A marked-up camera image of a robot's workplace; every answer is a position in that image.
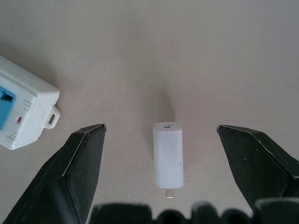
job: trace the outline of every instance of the white surface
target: white surface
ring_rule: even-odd
[[[154,124],[155,182],[158,188],[184,185],[182,127],[176,122]]]
[[[14,150],[36,141],[44,128],[55,127],[60,117],[60,111],[55,107],[59,98],[57,88],[2,56],[0,85],[16,96],[8,119],[0,130],[0,144]]]
[[[81,127],[106,123],[94,203],[190,215],[198,200],[250,212],[217,125],[266,132],[299,159],[298,0],[1,1],[0,52],[60,90],[61,118],[22,150],[0,147],[0,218]],[[184,127],[185,184],[154,184],[152,127]]]

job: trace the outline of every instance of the metal prong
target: metal prong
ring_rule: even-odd
[[[166,197],[167,198],[173,198],[173,189],[172,188],[167,188],[166,190]]]

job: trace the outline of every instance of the blue outlet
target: blue outlet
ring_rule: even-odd
[[[15,100],[12,92],[0,86],[0,130],[4,127]]]

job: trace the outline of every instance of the power strip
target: power strip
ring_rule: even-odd
[[[0,144],[13,150],[54,128],[59,90],[0,56]]]

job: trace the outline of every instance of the white power adapter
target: white power adapter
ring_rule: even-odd
[[[59,90],[0,56],[0,144],[13,150],[55,127]]]
[[[153,128],[155,181],[173,197],[173,189],[184,185],[182,127],[179,123],[156,123]]]

